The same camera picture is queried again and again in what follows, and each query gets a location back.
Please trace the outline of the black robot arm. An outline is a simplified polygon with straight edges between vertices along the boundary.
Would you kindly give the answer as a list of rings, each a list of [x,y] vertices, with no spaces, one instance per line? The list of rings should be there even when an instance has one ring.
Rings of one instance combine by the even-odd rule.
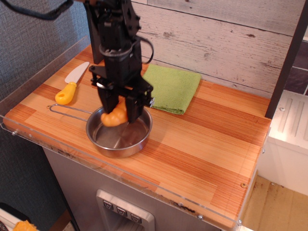
[[[140,17],[129,0],[86,0],[94,65],[89,68],[106,113],[125,98],[130,123],[154,103],[153,87],[142,78]]]

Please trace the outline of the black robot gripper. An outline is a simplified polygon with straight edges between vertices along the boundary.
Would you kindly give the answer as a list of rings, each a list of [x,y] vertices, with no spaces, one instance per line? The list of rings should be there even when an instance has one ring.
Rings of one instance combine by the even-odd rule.
[[[128,122],[134,123],[144,106],[151,107],[153,87],[142,78],[140,51],[105,53],[104,66],[92,65],[92,85],[97,87],[104,111],[111,113],[119,103],[119,96],[126,99]]]

